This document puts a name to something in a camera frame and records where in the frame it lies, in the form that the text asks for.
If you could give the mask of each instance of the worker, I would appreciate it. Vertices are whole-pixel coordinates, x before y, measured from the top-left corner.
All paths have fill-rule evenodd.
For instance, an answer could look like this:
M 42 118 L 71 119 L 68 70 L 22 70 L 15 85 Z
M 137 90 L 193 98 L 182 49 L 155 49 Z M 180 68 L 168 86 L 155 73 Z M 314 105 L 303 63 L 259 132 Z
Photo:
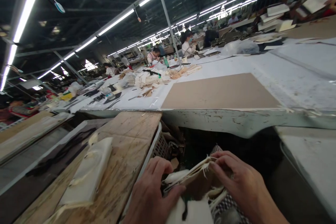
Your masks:
M 217 160 L 210 162 L 209 168 L 252 223 L 289 224 L 274 203 L 261 174 L 256 169 L 229 151 L 216 152 L 211 156 Z M 233 179 L 222 169 L 227 166 L 234 173 Z M 169 161 L 157 156 L 149 160 L 144 173 L 133 187 L 124 224 L 166 223 L 170 211 L 186 190 L 185 186 L 176 185 L 167 197 L 162 197 L 162 175 L 172 172 L 173 167 Z
M 160 57 L 160 49 L 155 47 L 153 49 L 153 51 L 151 51 L 149 54 L 147 54 L 148 64 L 150 64 L 154 60 L 159 60 L 159 57 Z
M 238 22 L 238 18 L 236 17 L 236 14 L 235 13 L 232 13 L 232 16 L 231 18 L 229 19 L 229 21 L 227 22 L 228 24 L 227 25 L 230 25 L 232 23 L 236 23 Z
M 23 101 L 20 99 L 16 99 L 9 104 L 8 111 L 18 117 L 21 118 L 29 118 L 39 112 L 39 106 L 35 106 L 34 108 L 27 108 L 23 105 Z
M 103 66 L 106 68 L 106 75 L 113 77 L 114 71 L 116 70 L 110 63 L 104 63 Z
M 185 33 L 181 36 L 182 43 L 182 53 L 183 57 L 193 57 L 196 51 L 196 45 L 192 44 L 193 33 L 189 30 L 186 30 Z

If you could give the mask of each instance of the water bottle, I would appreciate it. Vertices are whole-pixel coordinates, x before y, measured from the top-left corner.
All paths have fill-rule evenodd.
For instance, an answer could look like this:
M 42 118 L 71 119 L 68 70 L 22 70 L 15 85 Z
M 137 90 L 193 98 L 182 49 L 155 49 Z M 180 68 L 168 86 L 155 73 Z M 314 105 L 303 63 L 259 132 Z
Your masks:
M 107 87 L 103 88 L 103 93 L 107 99 L 113 100 L 116 96 L 111 92 L 111 90 Z

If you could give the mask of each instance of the white table surface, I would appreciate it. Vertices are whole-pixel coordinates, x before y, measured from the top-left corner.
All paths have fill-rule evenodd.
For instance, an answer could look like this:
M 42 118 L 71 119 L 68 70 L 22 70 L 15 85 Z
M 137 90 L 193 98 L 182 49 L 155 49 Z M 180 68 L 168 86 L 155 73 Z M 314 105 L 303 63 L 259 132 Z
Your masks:
M 336 47 L 326 44 L 295 44 L 297 41 L 301 40 L 287 40 L 281 48 L 260 55 L 229 57 L 217 54 L 199 60 L 188 59 L 191 64 L 201 65 L 202 68 L 189 76 L 171 80 L 167 85 L 160 85 L 159 88 L 153 91 L 151 97 L 129 100 L 139 95 L 141 90 L 135 86 L 126 88 L 122 90 L 120 101 L 109 110 L 160 110 L 175 82 L 249 72 L 282 104 L 283 108 L 336 109 L 336 85 L 329 82 L 331 79 L 325 79 L 301 65 L 272 54 L 272 51 L 278 51 L 289 58 L 302 62 L 303 65 L 313 65 L 315 68 L 336 75 L 336 57 L 333 54 Z M 325 41 L 336 44 L 336 38 Z M 108 81 L 117 82 L 117 79 L 114 80 L 114 78 L 108 79 Z M 104 99 L 89 104 L 95 96 L 90 98 L 79 96 L 77 99 L 82 99 L 82 101 L 76 104 L 75 109 L 71 109 L 71 112 L 74 113 L 78 110 L 105 110 L 113 103 L 103 104 L 105 102 Z

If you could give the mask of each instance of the window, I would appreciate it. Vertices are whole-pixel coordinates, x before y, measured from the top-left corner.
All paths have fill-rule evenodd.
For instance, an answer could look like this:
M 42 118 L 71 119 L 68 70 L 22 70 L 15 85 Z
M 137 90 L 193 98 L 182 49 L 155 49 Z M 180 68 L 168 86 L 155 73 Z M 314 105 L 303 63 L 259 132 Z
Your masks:
M 57 79 L 59 79 L 61 81 L 62 79 L 65 78 L 64 76 L 58 75 L 57 73 L 54 73 L 54 72 L 52 72 L 52 74 L 55 75 L 55 77 L 53 79 L 57 78 Z
M 65 76 L 69 76 L 69 73 L 68 73 L 63 67 L 61 67 L 61 68 L 62 68 L 62 70 L 63 70 L 64 75 L 65 75 Z
M 93 70 L 95 68 L 98 68 L 97 66 L 93 65 L 90 61 L 85 60 L 85 68 L 90 71 Z
M 40 89 L 42 89 L 43 87 L 40 87 L 40 86 L 35 86 L 35 87 L 33 87 L 33 89 L 35 89 L 36 91 L 37 90 L 40 90 Z

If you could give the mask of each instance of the wooden board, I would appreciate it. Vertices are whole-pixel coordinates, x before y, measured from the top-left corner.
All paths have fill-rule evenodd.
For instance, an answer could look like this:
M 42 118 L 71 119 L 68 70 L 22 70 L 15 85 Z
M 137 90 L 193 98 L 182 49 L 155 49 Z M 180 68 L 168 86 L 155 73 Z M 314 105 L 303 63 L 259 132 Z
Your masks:
M 281 104 L 251 73 L 175 83 L 162 109 L 259 109 Z
M 0 144 L 5 142 L 7 139 L 11 138 L 12 136 L 16 135 L 17 133 L 19 133 L 20 131 L 28 128 L 30 125 L 33 125 L 34 123 L 37 123 L 38 121 L 40 121 L 42 118 L 44 117 L 51 117 L 54 114 L 47 112 L 47 111 L 42 111 L 26 120 L 24 120 L 23 122 L 9 128 L 6 129 L 3 132 L 0 132 Z
M 117 222 L 146 158 L 160 118 L 161 113 L 121 112 L 98 130 L 99 140 L 113 137 L 113 147 L 96 200 L 88 208 L 66 210 L 58 223 L 113 224 Z M 48 194 L 43 193 L 29 207 L 29 211 L 25 211 L 20 217 L 21 221 L 18 222 L 18 220 L 16 223 L 24 221 L 34 224 L 43 223 L 47 219 L 46 215 L 49 217 L 52 214 L 51 209 L 55 208 L 58 200 L 61 199 L 77 169 L 70 173 L 66 172 L 68 168 L 48 187 Z

